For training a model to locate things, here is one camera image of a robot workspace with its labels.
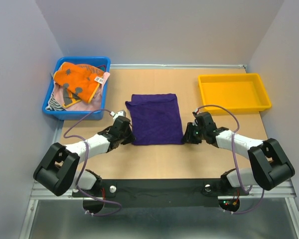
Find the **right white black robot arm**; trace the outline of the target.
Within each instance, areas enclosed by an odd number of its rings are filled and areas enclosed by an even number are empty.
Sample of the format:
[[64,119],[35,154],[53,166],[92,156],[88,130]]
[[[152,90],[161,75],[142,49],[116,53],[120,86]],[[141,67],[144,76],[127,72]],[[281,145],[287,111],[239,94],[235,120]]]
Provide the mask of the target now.
[[281,147],[273,138],[258,140],[245,137],[226,127],[217,127],[208,112],[194,112],[194,121],[188,122],[183,143],[200,144],[205,141],[220,149],[240,155],[250,161],[250,168],[235,166],[223,173],[219,179],[206,182],[204,194],[231,194],[242,188],[248,194],[247,186],[260,186],[270,191],[295,175],[295,169]]

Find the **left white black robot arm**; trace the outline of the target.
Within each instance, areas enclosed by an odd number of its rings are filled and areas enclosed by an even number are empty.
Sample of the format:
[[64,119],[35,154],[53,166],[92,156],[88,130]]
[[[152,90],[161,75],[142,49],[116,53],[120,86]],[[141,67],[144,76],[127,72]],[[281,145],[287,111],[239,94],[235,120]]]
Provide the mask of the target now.
[[108,153],[121,144],[129,144],[135,140],[130,122],[127,117],[118,116],[112,126],[89,139],[70,145],[58,142],[52,144],[35,169],[34,180],[54,195],[63,195],[75,187],[79,176],[77,167],[86,158]]

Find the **purple towel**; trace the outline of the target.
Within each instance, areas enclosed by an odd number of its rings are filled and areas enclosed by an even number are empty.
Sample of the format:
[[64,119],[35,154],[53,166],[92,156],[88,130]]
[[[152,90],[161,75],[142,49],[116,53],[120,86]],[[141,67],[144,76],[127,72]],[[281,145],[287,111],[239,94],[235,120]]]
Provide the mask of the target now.
[[136,138],[133,145],[182,145],[182,122],[176,94],[133,94],[125,105],[132,118]]

